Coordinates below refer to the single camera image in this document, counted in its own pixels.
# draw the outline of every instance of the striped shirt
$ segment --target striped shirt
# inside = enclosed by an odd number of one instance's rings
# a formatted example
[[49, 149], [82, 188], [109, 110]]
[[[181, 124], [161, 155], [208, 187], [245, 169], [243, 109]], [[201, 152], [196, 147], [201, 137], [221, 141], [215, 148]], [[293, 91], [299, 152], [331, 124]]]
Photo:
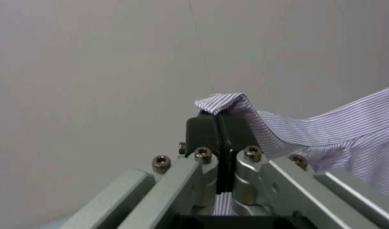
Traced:
[[[214, 94], [195, 105], [245, 118], [268, 159], [298, 153], [315, 171], [345, 168], [389, 197], [389, 88], [307, 119], [257, 111], [242, 93]], [[234, 214], [230, 193], [217, 196], [214, 214]]]

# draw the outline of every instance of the silver metal block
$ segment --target silver metal block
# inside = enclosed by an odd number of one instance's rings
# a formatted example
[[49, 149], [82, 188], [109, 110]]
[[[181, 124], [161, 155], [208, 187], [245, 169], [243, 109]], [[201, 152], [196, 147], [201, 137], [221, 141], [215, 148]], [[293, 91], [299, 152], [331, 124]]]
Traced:
[[379, 227], [389, 229], [389, 198], [343, 169], [315, 178]]
[[176, 214], [198, 213], [196, 205], [209, 203], [204, 186], [216, 179], [217, 164], [215, 156], [205, 165], [193, 156], [178, 158], [118, 228], [166, 228]]
[[278, 215], [304, 215], [321, 229], [378, 228], [287, 157], [266, 163], [242, 155], [237, 155], [233, 190], [234, 207], [242, 214], [264, 215], [272, 207]]
[[128, 169], [75, 213], [61, 228], [116, 228], [154, 184], [152, 175]]

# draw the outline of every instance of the white wall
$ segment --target white wall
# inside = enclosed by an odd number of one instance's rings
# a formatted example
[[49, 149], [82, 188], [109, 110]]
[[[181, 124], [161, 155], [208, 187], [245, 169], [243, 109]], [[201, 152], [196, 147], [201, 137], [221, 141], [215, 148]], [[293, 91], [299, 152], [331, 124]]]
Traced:
[[193, 101], [323, 113], [389, 86], [389, 0], [0, 0], [0, 229], [177, 154]]

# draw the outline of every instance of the black plastic part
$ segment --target black plastic part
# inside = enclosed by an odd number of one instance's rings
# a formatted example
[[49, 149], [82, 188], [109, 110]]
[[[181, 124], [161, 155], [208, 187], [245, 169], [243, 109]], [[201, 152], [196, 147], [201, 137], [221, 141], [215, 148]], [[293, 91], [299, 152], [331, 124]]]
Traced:
[[217, 121], [222, 141], [219, 163], [223, 162], [219, 166], [217, 191], [231, 192], [237, 153], [247, 146], [259, 147], [259, 144], [245, 119], [223, 111], [217, 116]]
[[306, 217], [176, 216], [169, 229], [316, 229]]
[[250, 145], [259, 146], [248, 123], [227, 111], [217, 116], [201, 111], [187, 121], [185, 156], [201, 146], [208, 147], [217, 156], [217, 194], [232, 191], [236, 155]]
[[188, 157], [198, 147], [208, 147], [217, 157], [220, 155], [221, 140], [216, 118], [201, 111], [197, 117], [186, 122], [186, 153]]

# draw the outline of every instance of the purple striped fabric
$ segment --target purple striped fabric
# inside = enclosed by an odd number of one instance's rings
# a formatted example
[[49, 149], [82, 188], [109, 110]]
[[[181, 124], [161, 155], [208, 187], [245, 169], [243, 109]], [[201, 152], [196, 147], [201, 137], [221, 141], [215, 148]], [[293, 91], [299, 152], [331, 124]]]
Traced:
[[[298, 153], [315, 171], [345, 168], [389, 197], [389, 88], [307, 119], [256, 111], [242, 93], [214, 94], [195, 105], [245, 118], [268, 159]], [[214, 214], [233, 214], [230, 193], [217, 197]]]

